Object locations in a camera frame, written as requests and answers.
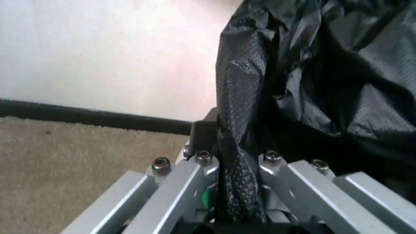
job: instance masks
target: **screw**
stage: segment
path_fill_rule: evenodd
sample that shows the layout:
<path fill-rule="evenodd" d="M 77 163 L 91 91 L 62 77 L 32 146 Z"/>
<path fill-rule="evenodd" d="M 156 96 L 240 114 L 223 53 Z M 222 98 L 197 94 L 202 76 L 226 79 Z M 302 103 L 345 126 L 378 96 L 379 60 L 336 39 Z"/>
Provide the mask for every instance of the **screw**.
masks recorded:
<path fill-rule="evenodd" d="M 328 163 L 326 163 L 325 161 L 314 159 L 312 160 L 311 165 L 322 175 L 326 176 L 326 174 L 328 174 L 329 166 Z"/>
<path fill-rule="evenodd" d="M 282 160 L 282 157 L 278 155 L 276 151 L 269 150 L 264 154 L 263 159 L 266 163 L 276 166 L 277 164 L 280 163 L 280 161 Z"/>
<path fill-rule="evenodd" d="M 155 175 L 165 176 L 170 172 L 170 161 L 165 157 L 158 157 L 153 161 L 151 169 Z"/>
<path fill-rule="evenodd" d="M 196 152 L 195 161 L 201 166 L 208 166 L 212 162 L 212 155 L 206 150 Z"/>
<path fill-rule="evenodd" d="M 189 145 L 184 146 L 184 157 L 185 158 L 189 157 Z"/>

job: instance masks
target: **metal frame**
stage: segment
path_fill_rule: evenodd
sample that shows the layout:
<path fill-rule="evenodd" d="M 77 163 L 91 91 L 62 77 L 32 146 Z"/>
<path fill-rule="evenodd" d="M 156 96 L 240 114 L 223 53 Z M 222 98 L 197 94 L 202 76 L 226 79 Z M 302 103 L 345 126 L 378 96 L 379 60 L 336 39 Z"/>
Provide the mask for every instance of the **metal frame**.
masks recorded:
<path fill-rule="evenodd" d="M 259 157 L 260 175 L 301 222 L 323 220 L 340 234 L 395 233 L 306 161 L 268 165 Z"/>
<path fill-rule="evenodd" d="M 156 188 L 153 177 L 127 171 L 61 234 L 116 233 Z"/>
<path fill-rule="evenodd" d="M 171 233 L 180 218 L 192 218 L 205 189 L 216 182 L 218 169 L 216 158 L 205 167 L 194 160 L 179 162 L 123 234 Z"/>

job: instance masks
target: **black baseboard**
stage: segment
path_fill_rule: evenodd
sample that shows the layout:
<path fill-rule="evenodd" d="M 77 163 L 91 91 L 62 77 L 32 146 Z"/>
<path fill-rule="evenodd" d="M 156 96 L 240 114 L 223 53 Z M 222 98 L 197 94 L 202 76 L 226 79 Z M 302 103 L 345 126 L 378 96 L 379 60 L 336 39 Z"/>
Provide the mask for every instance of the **black baseboard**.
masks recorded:
<path fill-rule="evenodd" d="M 5 116 L 182 135 L 189 135 L 192 125 L 180 120 L 0 99 L 0 117 Z"/>

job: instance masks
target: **carpet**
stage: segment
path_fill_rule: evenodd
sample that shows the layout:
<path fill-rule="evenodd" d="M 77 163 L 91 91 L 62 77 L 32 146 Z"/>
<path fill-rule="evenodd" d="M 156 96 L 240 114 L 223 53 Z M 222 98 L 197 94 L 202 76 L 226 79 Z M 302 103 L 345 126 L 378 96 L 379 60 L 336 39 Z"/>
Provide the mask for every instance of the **carpet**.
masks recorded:
<path fill-rule="evenodd" d="M 56 234 L 127 170 L 175 161 L 188 137 L 0 118 L 0 233 Z"/>

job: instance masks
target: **garbage bag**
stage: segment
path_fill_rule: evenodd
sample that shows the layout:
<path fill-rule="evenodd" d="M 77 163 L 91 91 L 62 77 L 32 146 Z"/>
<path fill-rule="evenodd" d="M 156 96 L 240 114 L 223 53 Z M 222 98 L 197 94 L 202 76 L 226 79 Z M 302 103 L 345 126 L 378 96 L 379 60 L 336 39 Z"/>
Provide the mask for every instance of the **garbage bag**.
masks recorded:
<path fill-rule="evenodd" d="M 267 222 L 257 157 L 268 149 L 416 194 L 415 22 L 409 0 L 241 3 L 216 63 L 217 221 Z"/>

